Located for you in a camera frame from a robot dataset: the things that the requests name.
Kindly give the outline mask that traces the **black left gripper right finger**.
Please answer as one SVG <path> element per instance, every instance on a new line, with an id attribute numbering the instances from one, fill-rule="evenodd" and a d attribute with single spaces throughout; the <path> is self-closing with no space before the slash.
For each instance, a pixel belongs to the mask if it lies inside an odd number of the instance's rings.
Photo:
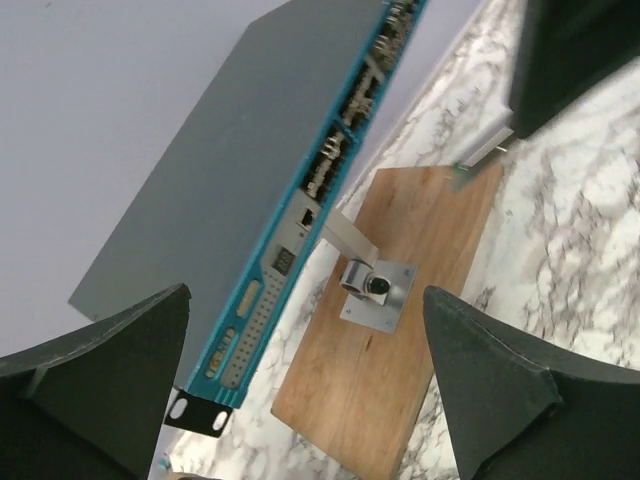
<path id="1" fill-rule="evenodd" d="M 636 479 L 639 373 L 430 286 L 423 315 L 462 479 Z"/>

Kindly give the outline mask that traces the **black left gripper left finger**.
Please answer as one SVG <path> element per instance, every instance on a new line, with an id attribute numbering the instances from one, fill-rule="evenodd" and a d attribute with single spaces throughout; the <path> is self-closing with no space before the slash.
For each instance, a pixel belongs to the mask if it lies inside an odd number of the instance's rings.
<path id="1" fill-rule="evenodd" d="M 2 478 L 147 478 L 190 298 L 176 285 L 3 357 Z"/>

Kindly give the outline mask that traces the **silver SFP transceiver plug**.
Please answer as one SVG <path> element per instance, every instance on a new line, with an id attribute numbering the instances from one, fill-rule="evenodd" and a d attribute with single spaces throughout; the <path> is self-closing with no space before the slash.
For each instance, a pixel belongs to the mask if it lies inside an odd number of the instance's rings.
<path id="1" fill-rule="evenodd" d="M 475 179 L 514 141 L 513 130 L 506 126 L 488 129 L 458 155 L 453 164 L 452 180 L 464 185 Z"/>

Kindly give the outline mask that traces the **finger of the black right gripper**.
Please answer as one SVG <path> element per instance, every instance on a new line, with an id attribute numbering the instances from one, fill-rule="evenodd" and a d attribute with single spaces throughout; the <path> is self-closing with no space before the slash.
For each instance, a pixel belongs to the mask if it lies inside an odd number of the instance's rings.
<path id="1" fill-rule="evenodd" d="M 508 106 L 526 139 L 639 56 L 638 0 L 526 3 Z"/>

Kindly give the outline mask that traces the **dark grey network switch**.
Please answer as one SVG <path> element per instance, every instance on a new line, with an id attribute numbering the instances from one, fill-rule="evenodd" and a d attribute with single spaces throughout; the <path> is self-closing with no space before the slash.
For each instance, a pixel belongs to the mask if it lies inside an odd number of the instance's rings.
<path id="1" fill-rule="evenodd" d="M 242 405 L 423 9 L 296 0 L 252 22 L 71 295 L 100 321 L 189 288 L 168 425 L 219 437 Z"/>

